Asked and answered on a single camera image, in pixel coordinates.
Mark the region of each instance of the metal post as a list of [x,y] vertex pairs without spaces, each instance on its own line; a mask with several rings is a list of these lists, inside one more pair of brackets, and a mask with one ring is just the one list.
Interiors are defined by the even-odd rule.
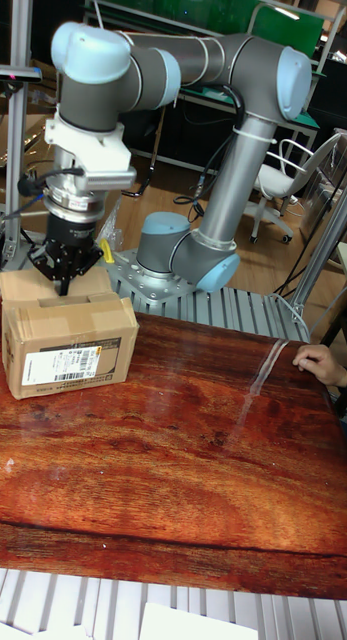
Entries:
[[[33,0],[13,0],[11,31],[11,66],[28,67],[32,28]],[[6,183],[6,214],[20,206],[17,183],[22,173],[24,133],[26,122],[28,85],[14,93],[9,100],[8,156]],[[19,249],[20,219],[5,223],[3,258],[11,260]]]
[[299,281],[299,284],[290,299],[290,304],[296,311],[302,313],[304,305],[318,279],[318,276],[324,268],[329,256],[331,255],[336,243],[347,224],[347,186],[344,189],[338,204],[335,208],[332,219],[317,244],[307,268]]

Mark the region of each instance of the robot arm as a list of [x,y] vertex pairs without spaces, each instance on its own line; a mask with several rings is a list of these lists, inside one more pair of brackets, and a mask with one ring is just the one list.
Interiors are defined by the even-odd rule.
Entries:
[[[178,214],[159,220],[153,214],[137,255],[152,272],[177,274],[207,291],[223,286],[239,262],[234,233],[274,131],[299,114],[308,94],[308,58],[247,34],[125,34],[75,23],[55,34],[52,58],[63,73],[60,105],[46,127],[46,141],[56,145],[57,173],[47,179],[47,238],[31,253],[33,264],[61,281],[64,295],[69,281],[99,259],[92,238],[105,194],[130,187],[135,178],[119,113],[157,109],[184,85],[232,85],[244,98],[245,118],[200,228],[190,232]],[[59,173],[74,167],[83,175]]]

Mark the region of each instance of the hand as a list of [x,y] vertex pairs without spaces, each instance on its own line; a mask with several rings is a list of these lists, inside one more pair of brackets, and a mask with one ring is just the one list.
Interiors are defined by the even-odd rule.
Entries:
[[346,387],[347,370],[334,358],[328,347],[323,344],[305,345],[300,347],[293,364],[299,371],[311,371],[327,386]]

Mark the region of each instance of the white office chair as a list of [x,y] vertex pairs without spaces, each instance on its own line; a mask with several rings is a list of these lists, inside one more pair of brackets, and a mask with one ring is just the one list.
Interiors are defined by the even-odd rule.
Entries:
[[[260,191],[262,193],[262,197],[258,205],[253,202],[248,202],[244,211],[244,213],[254,217],[254,226],[250,237],[250,241],[253,244],[258,240],[258,228],[262,219],[273,222],[280,227],[285,232],[285,235],[282,238],[283,242],[290,242],[293,238],[293,231],[285,222],[283,222],[283,220],[281,220],[281,216],[289,203],[290,197],[304,187],[311,177],[314,169],[318,167],[322,160],[332,150],[334,145],[338,142],[339,137],[340,133],[336,133],[334,136],[329,138],[329,140],[324,142],[319,149],[315,151],[315,153],[312,153],[312,151],[309,151],[301,144],[298,144],[298,142],[287,138],[281,140],[279,143],[279,155],[272,153],[271,151],[267,152],[267,155],[277,158],[280,161],[281,168],[274,169],[267,164],[262,164],[254,183],[254,189]],[[305,154],[309,155],[308,160],[302,166],[299,166],[291,160],[284,158],[284,143],[288,143],[289,145],[298,147],[304,151]],[[294,178],[287,176],[285,172],[287,164],[296,169],[296,175]],[[273,209],[272,207],[266,207],[267,200],[272,200],[272,198],[284,199],[283,206],[280,211]]]

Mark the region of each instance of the cardboard box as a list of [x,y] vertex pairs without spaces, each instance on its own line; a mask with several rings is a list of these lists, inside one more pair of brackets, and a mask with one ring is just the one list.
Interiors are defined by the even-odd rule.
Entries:
[[126,379],[138,324],[104,268],[75,278],[65,297],[36,269],[0,273],[0,287],[3,365],[16,399]]

